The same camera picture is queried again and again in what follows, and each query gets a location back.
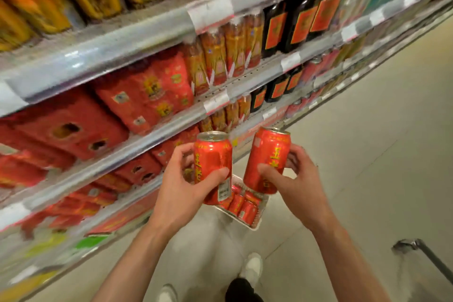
shoe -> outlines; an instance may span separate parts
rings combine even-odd
[[[250,253],[242,266],[240,278],[245,278],[255,288],[263,273],[263,259],[258,253]]]
[[[178,294],[173,285],[165,284],[159,291],[156,302],[178,302]]]

forearm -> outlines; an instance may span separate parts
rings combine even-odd
[[[347,231],[335,217],[313,234],[338,302],[390,302]]]
[[[141,302],[171,235],[152,217],[135,237],[92,302]]]

black pants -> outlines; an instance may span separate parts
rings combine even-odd
[[[228,287],[225,302],[263,302],[245,278],[236,278]]]

hand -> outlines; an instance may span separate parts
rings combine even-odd
[[[312,232],[325,228],[336,218],[323,191],[318,168],[305,150],[294,144],[291,145],[286,167],[297,174],[295,179],[282,176],[266,164],[259,164],[258,171],[277,187],[289,210],[305,227]]]
[[[219,183],[225,180],[228,168],[212,172],[202,182],[192,185],[183,177],[183,170],[193,164],[193,143],[177,146],[167,165],[159,196],[150,223],[164,229],[168,240],[189,223],[204,198]]]

dark bottle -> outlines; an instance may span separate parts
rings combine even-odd
[[[296,88],[300,76],[302,75],[302,65],[293,68],[287,74],[289,75],[289,81],[288,85],[286,85],[285,94],[293,92]]]
[[[310,41],[329,29],[330,22],[337,11],[340,0],[317,0],[319,1],[318,11],[314,17],[307,41]]]
[[[285,93],[288,85],[289,74],[285,73],[267,83],[267,91],[264,100],[268,103],[278,102]]]
[[[264,102],[264,96],[266,94],[267,85],[257,88],[255,91],[252,91],[250,95],[252,96],[252,101],[250,103],[250,113],[258,111]]]
[[[277,52],[277,45],[281,40],[283,27],[286,19],[286,3],[281,1],[277,4],[264,8],[264,31],[261,57],[267,58]]]
[[[287,0],[285,27],[279,49],[283,53],[293,51],[307,39],[318,5],[316,0]]]

